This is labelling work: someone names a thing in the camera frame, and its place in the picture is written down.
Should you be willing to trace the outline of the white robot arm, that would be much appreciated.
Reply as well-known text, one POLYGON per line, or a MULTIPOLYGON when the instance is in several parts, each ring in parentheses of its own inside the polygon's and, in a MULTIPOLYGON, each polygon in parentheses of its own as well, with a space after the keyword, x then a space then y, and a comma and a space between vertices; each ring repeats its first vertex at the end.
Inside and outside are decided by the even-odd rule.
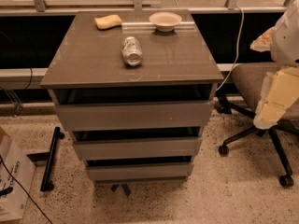
POLYGON ((254 40, 250 48, 269 51, 279 66, 275 74, 267 72, 263 79, 261 100, 253 120, 257 128, 270 129, 299 98, 299 0, 288 7, 274 27, 254 40))

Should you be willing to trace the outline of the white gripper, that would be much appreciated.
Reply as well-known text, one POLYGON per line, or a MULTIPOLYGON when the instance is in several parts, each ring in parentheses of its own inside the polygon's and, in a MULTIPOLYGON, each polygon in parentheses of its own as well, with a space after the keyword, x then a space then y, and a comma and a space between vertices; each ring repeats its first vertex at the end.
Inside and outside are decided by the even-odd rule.
MULTIPOLYGON (((250 45, 254 51, 271 50, 274 27, 259 35, 250 45)), ((299 98, 299 69, 286 67, 276 73, 267 72, 261 90, 261 100, 256 110, 253 124, 262 130, 270 129, 278 124, 287 110, 299 98)))

